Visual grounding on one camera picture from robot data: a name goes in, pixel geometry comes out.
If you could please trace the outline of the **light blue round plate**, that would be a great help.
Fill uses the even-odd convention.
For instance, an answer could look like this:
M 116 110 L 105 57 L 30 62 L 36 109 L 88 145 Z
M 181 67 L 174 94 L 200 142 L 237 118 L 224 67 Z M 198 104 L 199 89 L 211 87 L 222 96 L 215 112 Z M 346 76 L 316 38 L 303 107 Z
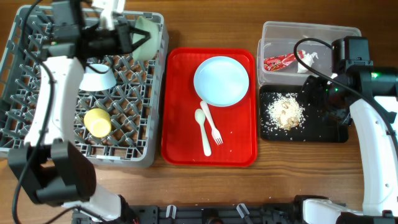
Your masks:
M 249 90 L 249 76 L 237 60 L 215 56 L 198 66 L 193 86 L 197 95 L 209 105 L 227 107 L 244 98 Z

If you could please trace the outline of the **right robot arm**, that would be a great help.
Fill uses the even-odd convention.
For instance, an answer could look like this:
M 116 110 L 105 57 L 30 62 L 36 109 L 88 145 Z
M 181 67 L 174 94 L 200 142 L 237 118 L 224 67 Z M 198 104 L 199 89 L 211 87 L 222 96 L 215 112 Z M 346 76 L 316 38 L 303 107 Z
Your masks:
M 302 223 L 397 223 L 397 69 L 375 67 L 365 37 L 347 36 L 328 44 L 334 78 L 307 65 L 313 74 L 300 96 L 343 121 L 350 117 L 357 131 L 364 176 L 360 211 L 327 198 L 300 201 Z

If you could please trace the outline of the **red snack wrapper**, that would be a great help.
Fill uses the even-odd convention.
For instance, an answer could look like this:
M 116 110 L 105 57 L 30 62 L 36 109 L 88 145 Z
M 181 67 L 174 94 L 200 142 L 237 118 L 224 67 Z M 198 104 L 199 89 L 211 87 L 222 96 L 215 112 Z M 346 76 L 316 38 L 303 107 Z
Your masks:
M 296 60 L 294 53 L 265 58 L 264 69 L 269 72 L 275 72 L 288 67 Z

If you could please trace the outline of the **yellow plastic cup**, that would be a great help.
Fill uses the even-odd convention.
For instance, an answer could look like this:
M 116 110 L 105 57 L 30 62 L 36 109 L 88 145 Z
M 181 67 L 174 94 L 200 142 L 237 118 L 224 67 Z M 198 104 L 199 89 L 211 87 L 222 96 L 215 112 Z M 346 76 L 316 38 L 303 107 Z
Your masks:
M 111 117 L 100 108 L 89 110 L 83 122 L 87 130 L 96 138 L 103 138 L 111 132 Z

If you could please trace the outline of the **white plastic spoon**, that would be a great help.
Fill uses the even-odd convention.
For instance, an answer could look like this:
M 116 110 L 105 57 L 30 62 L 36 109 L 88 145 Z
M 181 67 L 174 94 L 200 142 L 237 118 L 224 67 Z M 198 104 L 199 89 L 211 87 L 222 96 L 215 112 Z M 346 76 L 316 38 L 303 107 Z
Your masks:
M 207 137 L 206 131 L 205 131 L 205 125 L 204 125 L 205 120 L 206 120 L 206 117 L 205 117 L 203 110 L 196 109 L 195 110 L 195 121 L 200 126 L 201 140 L 202 140 L 204 155 L 206 157 L 209 157 L 209 156 L 211 156 L 211 147 L 210 147 L 210 143 L 208 141 L 208 137 Z

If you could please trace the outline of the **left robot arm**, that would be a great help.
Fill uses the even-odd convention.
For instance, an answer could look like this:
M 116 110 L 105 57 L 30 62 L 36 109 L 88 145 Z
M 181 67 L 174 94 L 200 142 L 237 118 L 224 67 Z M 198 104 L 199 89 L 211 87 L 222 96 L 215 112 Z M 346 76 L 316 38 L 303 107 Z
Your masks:
M 79 86 L 90 58 L 131 54 L 135 60 L 155 57 L 159 26 L 145 17 L 135 23 L 114 22 L 123 1 L 93 1 L 98 22 L 87 27 L 80 1 L 54 1 L 53 34 L 35 61 L 40 88 L 24 145 L 9 151 L 7 162 L 35 204 L 77 210 L 101 223 L 137 223 L 124 197 L 96 181 L 93 164 L 76 148 L 73 132 Z

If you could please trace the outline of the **white plastic fork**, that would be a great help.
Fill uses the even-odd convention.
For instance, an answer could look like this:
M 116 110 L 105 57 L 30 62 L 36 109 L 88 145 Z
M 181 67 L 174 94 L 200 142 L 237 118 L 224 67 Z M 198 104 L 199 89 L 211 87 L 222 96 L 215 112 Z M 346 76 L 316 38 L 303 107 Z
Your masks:
M 208 107 L 208 104 L 207 104 L 205 101 L 201 101 L 201 102 L 200 102 L 200 106 L 201 106 L 201 109 L 203 110 L 203 112 L 204 112 L 204 114 L 205 114 L 205 116 L 206 116 L 206 119 L 207 119 L 208 122 L 209 122 L 209 125 L 210 125 L 210 127 L 211 127 L 211 135 L 212 135 L 212 137 L 213 137 L 215 143 L 216 143 L 217 145 L 223 144 L 223 140 L 222 140 L 222 137 L 221 137 L 221 133 L 218 131 L 218 129 L 217 129 L 216 126 L 215 126 L 215 123 L 214 123 L 214 121 L 213 121 L 213 118 L 212 118 L 210 109 L 209 109 L 209 107 Z

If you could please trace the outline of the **white paper napkin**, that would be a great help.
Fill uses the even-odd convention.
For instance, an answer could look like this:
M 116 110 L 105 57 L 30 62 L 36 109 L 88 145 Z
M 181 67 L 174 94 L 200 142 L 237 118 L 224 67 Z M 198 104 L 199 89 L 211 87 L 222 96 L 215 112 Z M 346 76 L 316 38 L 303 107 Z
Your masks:
M 298 53 L 301 61 L 304 62 L 307 66 L 311 67 L 314 63 L 314 58 L 318 59 L 318 54 L 316 52 L 313 53 L 306 53 L 306 51 L 301 50 Z M 308 69 L 304 67 L 301 63 L 298 63 L 297 73 L 305 73 Z

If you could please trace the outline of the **green bowl with food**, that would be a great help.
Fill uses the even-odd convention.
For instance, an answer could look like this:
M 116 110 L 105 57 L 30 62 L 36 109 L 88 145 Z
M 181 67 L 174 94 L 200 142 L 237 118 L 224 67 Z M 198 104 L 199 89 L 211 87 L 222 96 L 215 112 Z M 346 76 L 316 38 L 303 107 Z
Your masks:
M 132 52 L 133 59 L 136 61 L 152 60 L 157 52 L 159 40 L 158 25 L 144 17 L 139 17 L 136 21 L 135 28 L 147 31 L 150 34 L 150 38 Z

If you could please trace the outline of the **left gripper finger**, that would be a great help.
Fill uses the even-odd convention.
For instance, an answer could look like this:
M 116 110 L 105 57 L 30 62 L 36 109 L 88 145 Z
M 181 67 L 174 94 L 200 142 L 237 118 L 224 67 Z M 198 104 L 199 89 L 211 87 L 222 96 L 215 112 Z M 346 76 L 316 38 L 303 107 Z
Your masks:
M 134 37 L 133 38 L 133 53 L 151 53 L 152 52 L 152 38 Z
M 142 29 L 138 29 L 135 28 L 133 26 L 131 26 L 129 28 L 130 33 L 132 34 L 139 34 L 139 35 L 143 35 L 145 38 L 150 38 L 150 33 L 148 31 L 142 30 Z

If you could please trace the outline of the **rice and food scraps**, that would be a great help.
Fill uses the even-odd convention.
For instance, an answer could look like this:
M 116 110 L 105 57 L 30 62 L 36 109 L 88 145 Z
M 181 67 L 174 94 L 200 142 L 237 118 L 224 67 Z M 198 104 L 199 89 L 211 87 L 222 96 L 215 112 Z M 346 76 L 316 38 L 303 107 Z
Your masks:
M 262 126 L 268 131 L 291 131 L 306 121 L 305 108 L 297 101 L 297 93 L 265 93 L 266 100 Z

